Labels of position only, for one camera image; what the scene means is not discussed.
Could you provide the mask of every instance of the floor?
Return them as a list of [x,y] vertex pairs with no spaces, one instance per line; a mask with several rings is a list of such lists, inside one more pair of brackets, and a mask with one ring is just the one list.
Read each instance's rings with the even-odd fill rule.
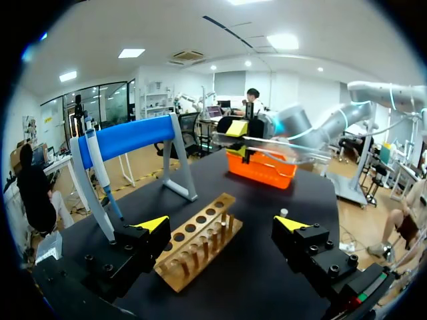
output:
[[[156,180],[162,175],[163,161],[161,157],[156,155],[154,146],[150,145],[142,149],[132,151],[128,154],[129,163],[131,165],[133,177],[136,180],[135,188],[139,188],[147,183]],[[123,165],[125,166],[125,158],[122,157]],[[111,188],[114,191],[114,197],[120,199],[128,193],[131,193],[135,188],[129,185],[129,182],[123,177],[120,169],[119,159],[111,159],[105,162],[107,172],[111,181]],[[171,168],[177,169],[179,163],[172,160]],[[356,172],[357,164],[352,161],[349,163],[339,162],[337,159],[332,159],[329,171],[339,173],[346,177],[352,177]],[[62,172],[55,184],[55,189],[59,190],[64,198],[72,192],[73,186],[69,183],[71,178],[67,168],[62,169]],[[367,179],[365,185],[370,185],[370,180]],[[103,197],[102,192],[98,190],[100,198]],[[390,199],[390,189],[379,188],[376,199],[378,202],[377,208],[368,205],[365,209],[361,209],[359,205],[349,203],[345,200],[337,200],[337,206],[340,216],[340,242],[350,243],[356,240],[356,252],[359,256],[359,269],[365,269],[373,262],[383,263],[383,261],[371,257],[365,250],[369,245],[373,245],[381,240],[384,230],[385,220],[387,219],[388,212],[395,208],[400,208],[401,204],[397,201]],[[65,198],[66,206],[73,213],[72,217],[75,221],[86,218],[87,213],[82,208],[76,196]],[[397,239],[398,234],[394,231],[390,242]],[[34,237],[33,247],[36,248],[39,237]],[[399,259],[405,253],[404,241],[400,240],[395,246],[396,256]],[[406,268],[413,268],[419,260],[418,256],[411,261],[407,266],[400,268],[400,271]]]

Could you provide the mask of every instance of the air conditioning vent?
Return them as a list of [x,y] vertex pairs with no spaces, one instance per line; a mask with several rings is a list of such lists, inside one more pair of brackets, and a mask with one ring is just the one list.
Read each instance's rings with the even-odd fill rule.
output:
[[181,60],[181,61],[195,61],[200,60],[204,58],[203,53],[194,51],[194,50],[184,50],[180,51],[179,53],[176,53],[172,56],[174,60]]
[[203,60],[193,62],[191,65],[199,65],[200,63],[205,63],[205,62],[206,62],[206,59],[203,59]]
[[168,64],[170,64],[170,65],[185,65],[185,64],[184,64],[184,63],[182,63],[182,62],[179,62],[179,61],[172,61],[172,60],[169,60],[167,63],[168,63]]

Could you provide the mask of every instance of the orange plastic container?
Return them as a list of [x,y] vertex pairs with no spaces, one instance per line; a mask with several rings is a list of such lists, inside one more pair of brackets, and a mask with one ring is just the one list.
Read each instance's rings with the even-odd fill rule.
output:
[[[286,160],[283,156],[274,155],[274,157]],[[249,164],[242,163],[242,157],[228,152],[227,158],[228,169],[232,173],[279,189],[286,189],[289,186],[297,169],[296,165],[285,165],[260,152],[251,155]]]

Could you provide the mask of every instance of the poster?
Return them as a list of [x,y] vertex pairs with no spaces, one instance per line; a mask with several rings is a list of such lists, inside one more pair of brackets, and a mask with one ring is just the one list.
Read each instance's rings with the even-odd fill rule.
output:
[[26,115],[22,117],[22,129],[24,140],[32,140],[33,145],[37,145],[37,126],[35,125],[35,117]]

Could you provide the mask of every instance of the wooden test tube rack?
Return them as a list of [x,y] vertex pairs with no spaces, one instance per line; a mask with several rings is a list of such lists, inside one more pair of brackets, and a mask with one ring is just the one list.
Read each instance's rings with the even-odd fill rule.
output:
[[242,227],[241,221],[227,214],[235,200],[223,193],[172,232],[154,270],[176,292],[197,277]]

